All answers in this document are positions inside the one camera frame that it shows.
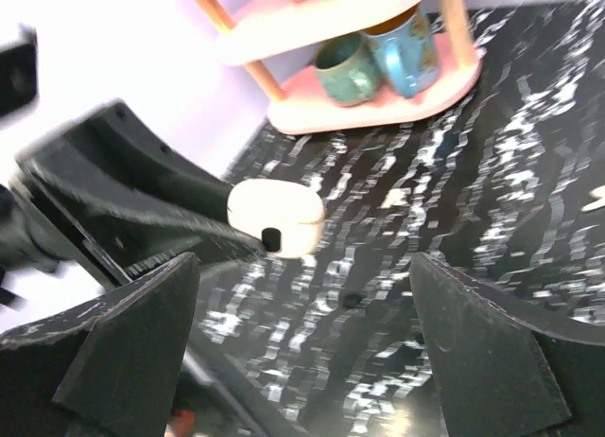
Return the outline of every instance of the white cylindrical object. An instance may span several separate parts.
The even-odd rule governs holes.
[[[280,250],[274,254],[287,259],[315,251],[325,219],[323,202],[311,188],[270,179],[237,184],[227,214],[232,227],[261,240],[266,229],[280,231]]]

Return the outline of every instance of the small black dot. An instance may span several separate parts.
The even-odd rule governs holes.
[[[361,305],[361,302],[363,301],[363,299],[364,299],[364,296],[361,293],[357,293],[357,292],[348,293],[342,299],[342,306],[345,309],[353,309],[353,308]]]
[[[115,114],[120,120],[126,120],[126,109],[124,109],[124,107],[118,106],[115,108]]]

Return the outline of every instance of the mug handle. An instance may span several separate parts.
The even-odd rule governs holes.
[[[357,92],[366,101],[371,100],[374,94],[376,93],[376,89],[374,88],[374,85],[370,82],[368,77],[358,70],[352,70],[350,73],[351,74],[349,76],[351,76],[351,79],[353,80],[353,84],[356,87]]]
[[[390,81],[397,93],[408,99],[415,97],[418,94],[418,80],[406,71],[412,67],[409,66],[409,60],[405,54],[402,54],[396,42],[387,43],[385,62]]]

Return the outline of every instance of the black hole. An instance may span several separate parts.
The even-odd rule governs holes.
[[[282,232],[279,229],[273,227],[263,229],[262,240],[269,253],[277,253],[282,249]]]
[[[126,119],[126,109],[124,109],[122,106],[115,108],[115,113],[120,120]]]
[[[26,94],[31,87],[26,73],[20,68],[13,70],[12,74],[10,75],[10,83],[12,84],[15,92],[18,94]]]
[[[364,296],[361,293],[357,293],[357,292],[348,293],[342,299],[342,306],[345,309],[353,309],[353,308],[361,305],[361,302],[363,301],[363,299],[364,299]]]

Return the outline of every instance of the red object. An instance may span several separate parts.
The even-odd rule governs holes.
[[[194,411],[177,411],[174,416],[175,421],[171,427],[175,437],[189,437],[196,425],[196,413]]]

